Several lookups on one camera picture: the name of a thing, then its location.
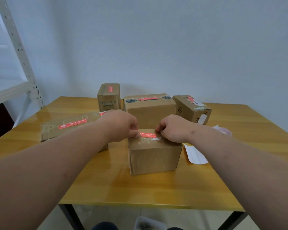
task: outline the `forearm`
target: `forearm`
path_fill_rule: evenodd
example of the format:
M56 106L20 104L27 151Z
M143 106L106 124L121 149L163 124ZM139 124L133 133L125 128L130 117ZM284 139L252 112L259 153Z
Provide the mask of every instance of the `forearm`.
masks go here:
M94 122L1 159L0 229L37 228L106 143Z
M261 229L288 229L288 162L194 125L190 143L203 153Z

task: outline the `table leg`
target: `table leg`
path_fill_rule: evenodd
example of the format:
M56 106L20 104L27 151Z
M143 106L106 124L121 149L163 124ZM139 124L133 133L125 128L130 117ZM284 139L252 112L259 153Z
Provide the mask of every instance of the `table leg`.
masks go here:
M59 207L74 230L85 230L72 204L59 204Z
M233 230L242 220L245 219L246 216L248 216L246 212L234 211L218 230Z

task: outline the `cardboard box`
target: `cardboard box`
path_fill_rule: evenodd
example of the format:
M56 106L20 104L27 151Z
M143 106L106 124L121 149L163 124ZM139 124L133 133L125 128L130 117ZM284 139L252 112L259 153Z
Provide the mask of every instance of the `cardboard box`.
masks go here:
M102 84L97 93L97 99L100 112L120 109L121 95L119 92L119 84Z
M69 132L77 127L80 127L84 124L94 122L100 118L98 112L85 113L69 118L64 119L55 119L49 122L42 123L42 132L41 132L41 142L55 138L59 135L62 135L66 132ZM101 150L107 150L108 144L106 144Z
M196 101L190 95L175 95L173 100L176 102L176 115L193 123L207 124L212 111L211 108Z
M176 170L182 144L167 140L154 129L139 129L139 132L146 133L141 134L146 137L128 139L130 174Z
M124 110L138 119L142 129L155 128L160 120L176 113L174 100L166 93L127 96Z

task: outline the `wooden table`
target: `wooden table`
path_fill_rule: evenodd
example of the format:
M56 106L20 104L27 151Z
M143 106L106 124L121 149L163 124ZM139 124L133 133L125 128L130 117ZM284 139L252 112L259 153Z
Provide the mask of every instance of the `wooden table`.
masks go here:
M274 123L247 105L207 105L207 125L226 127L236 139L288 160L288 133ZM0 138L0 158L39 143L42 122L91 111L98 111L96 98L59 97ZM98 153L60 203L243 211L211 166L190 163L185 149L176 171L131 176L127 140Z

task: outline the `floor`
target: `floor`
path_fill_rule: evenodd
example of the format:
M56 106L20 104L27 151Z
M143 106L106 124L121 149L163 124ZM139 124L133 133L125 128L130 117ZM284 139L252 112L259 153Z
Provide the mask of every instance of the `floor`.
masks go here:
M158 220L170 227L184 230L217 230L231 214L228 211L200 211L185 209L157 209L128 206L87 206L74 205L74 208L86 230L102 221L110 221L120 230L133 230L138 216ZM72 230L61 209L56 206L38 230ZM259 230L248 216L236 230Z

